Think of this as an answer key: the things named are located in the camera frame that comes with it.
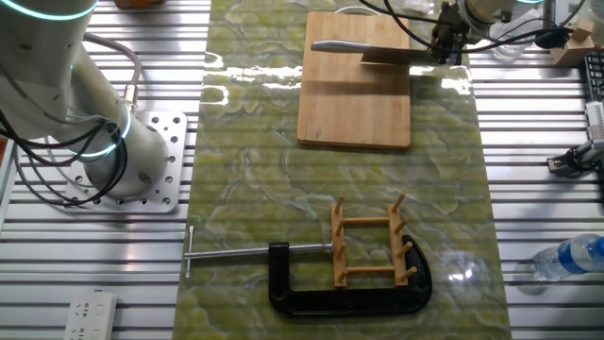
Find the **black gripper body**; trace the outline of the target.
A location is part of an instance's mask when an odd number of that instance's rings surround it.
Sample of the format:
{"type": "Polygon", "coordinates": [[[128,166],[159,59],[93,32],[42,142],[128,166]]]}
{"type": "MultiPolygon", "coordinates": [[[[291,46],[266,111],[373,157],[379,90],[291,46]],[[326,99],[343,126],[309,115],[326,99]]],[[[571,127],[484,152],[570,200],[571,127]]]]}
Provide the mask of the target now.
{"type": "Polygon", "coordinates": [[[431,56],[439,64],[461,64],[467,43],[468,24],[457,3],[442,3],[438,23],[431,32],[431,56]]]}

